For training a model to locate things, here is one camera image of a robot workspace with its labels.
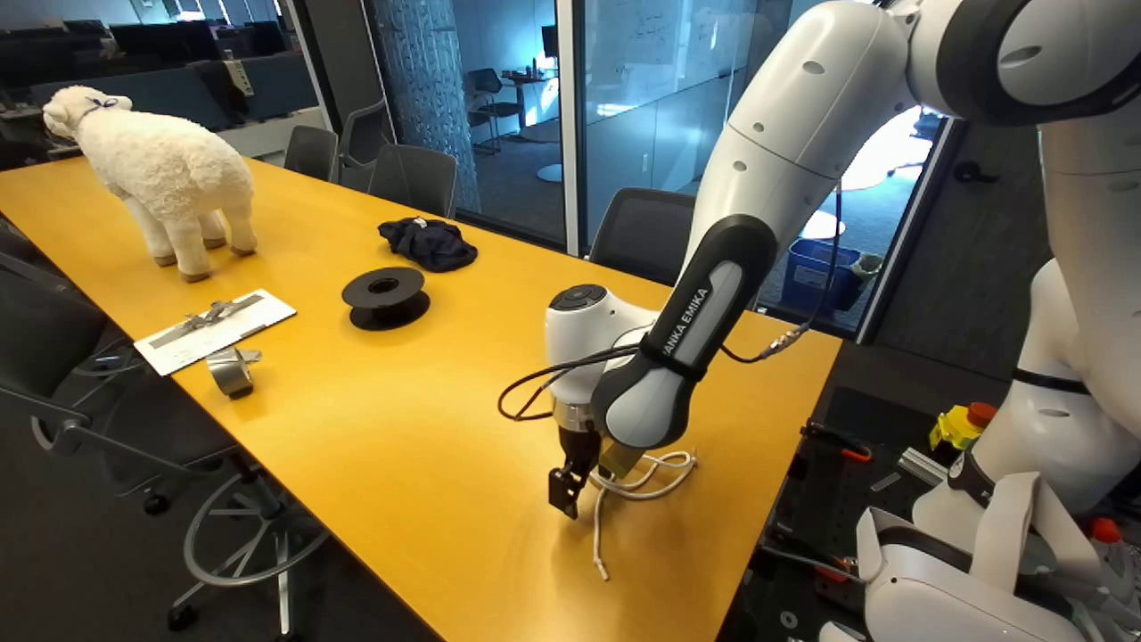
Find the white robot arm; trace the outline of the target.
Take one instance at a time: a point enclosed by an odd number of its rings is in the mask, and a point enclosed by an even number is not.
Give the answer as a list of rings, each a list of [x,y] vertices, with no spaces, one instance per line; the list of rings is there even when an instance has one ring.
[[[1097,508],[1141,436],[1141,0],[819,0],[734,102],[663,312],[592,289],[548,312],[563,513],[687,427],[712,353],[864,143],[898,110],[1036,131],[1047,259],[1009,392],[924,513],[985,508],[1015,470]]]

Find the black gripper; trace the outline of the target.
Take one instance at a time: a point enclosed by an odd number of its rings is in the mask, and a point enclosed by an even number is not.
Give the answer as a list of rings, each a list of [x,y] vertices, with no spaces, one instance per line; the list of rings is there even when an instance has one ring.
[[[552,466],[546,476],[546,492],[563,516],[579,516],[579,497],[585,488],[580,476],[589,476],[600,464],[602,436],[585,403],[563,403],[555,412],[555,427],[560,427],[563,466]]]

